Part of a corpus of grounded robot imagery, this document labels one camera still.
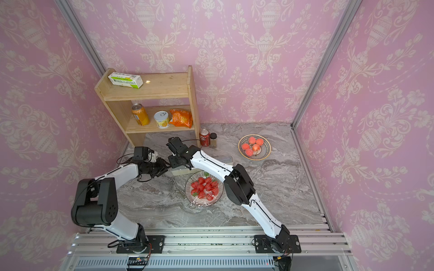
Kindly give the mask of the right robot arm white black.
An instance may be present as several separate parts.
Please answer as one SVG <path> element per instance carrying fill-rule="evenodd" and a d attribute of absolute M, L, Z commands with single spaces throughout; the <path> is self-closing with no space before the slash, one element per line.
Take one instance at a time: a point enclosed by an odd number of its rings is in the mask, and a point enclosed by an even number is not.
<path fill-rule="evenodd" d="M 244 207 L 256 219 L 275 251 L 300 251 L 289 229 L 264 206 L 256 193 L 252 179 L 242 165 L 226 164 L 195 145 L 188 147 L 179 137 L 170 138 L 167 147 L 172 152 L 168 157 L 171 167 L 186 166 L 190 169 L 200 169 L 221 181 L 228 199 L 237 206 Z"/>

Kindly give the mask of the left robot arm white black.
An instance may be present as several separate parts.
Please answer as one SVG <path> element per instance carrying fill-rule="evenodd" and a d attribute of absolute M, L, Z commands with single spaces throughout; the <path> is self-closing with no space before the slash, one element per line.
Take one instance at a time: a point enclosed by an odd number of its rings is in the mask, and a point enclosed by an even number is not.
<path fill-rule="evenodd" d="M 150 236 L 144 227 L 126 218 L 119 211 L 117 190 L 142 176 L 150 179 L 166 173 L 170 165 L 148 147 L 136 147 L 134 152 L 117 160 L 117 168 L 95 178 L 78 183 L 71 219 L 83 228 L 101 229 L 115 237 L 107 247 L 119 254 L 148 254 L 162 252 L 164 236 Z"/>

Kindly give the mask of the beige plastic wrap dispenser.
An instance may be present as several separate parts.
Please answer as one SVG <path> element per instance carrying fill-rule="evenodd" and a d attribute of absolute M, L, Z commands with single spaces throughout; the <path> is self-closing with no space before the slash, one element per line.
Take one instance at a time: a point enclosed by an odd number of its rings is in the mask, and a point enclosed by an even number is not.
<path fill-rule="evenodd" d="M 221 156 L 217 156 L 215 158 L 217 160 L 221 161 L 222 163 L 226 163 L 226 164 L 229 164 L 231 166 L 234 164 L 234 159 L 230 155 L 221 155 Z M 197 173 L 199 171 L 201 171 L 201 169 L 198 169 L 198 168 L 189 169 L 186 166 L 179 166 L 177 168 L 171 169 L 171 173 L 173 176 L 194 174 L 194 173 Z"/>

